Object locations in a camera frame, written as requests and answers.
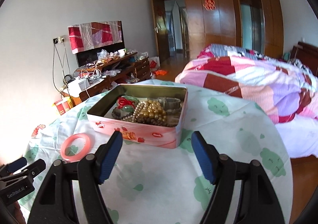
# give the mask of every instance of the television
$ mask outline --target television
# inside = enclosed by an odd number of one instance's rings
[[[107,52],[111,53],[125,48],[124,34],[122,32],[122,23],[120,22],[120,24],[122,42],[76,53],[76,60],[79,67],[84,66],[86,63],[92,63],[93,61],[96,61],[98,59],[97,53],[99,53],[102,49],[105,49]]]

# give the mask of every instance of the power outlet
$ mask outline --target power outlet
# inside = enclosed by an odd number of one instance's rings
[[[57,38],[53,38],[53,43],[54,43],[54,44],[60,44],[60,43],[64,43],[64,42],[65,42],[64,36],[60,36],[60,37],[57,37]]]

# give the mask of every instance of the red paper cut decoration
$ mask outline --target red paper cut decoration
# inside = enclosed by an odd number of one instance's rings
[[[162,17],[163,16],[163,11],[162,9],[159,7],[159,5],[157,6],[157,10],[158,10],[158,16]]]
[[[214,0],[204,0],[203,6],[208,11],[215,10],[215,1]]]
[[[44,125],[44,124],[38,125],[38,126],[34,129],[33,133],[31,134],[31,138],[35,137],[35,136],[39,133],[39,130],[40,130],[40,129],[43,130],[44,128],[45,128],[45,125]]]

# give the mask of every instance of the wooden headboard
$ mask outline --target wooden headboard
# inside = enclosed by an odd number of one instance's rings
[[[309,67],[313,75],[318,77],[318,47],[298,42],[298,45],[293,47],[290,58],[299,59],[302,64]]]

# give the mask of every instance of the white box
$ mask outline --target white box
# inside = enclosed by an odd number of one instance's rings
[[[70,93],[72,94],[79,94],[82,91],[86,90],[89,88],[89,82],[88,79],[75,79],[71,83],[68,84],[68,89]]]

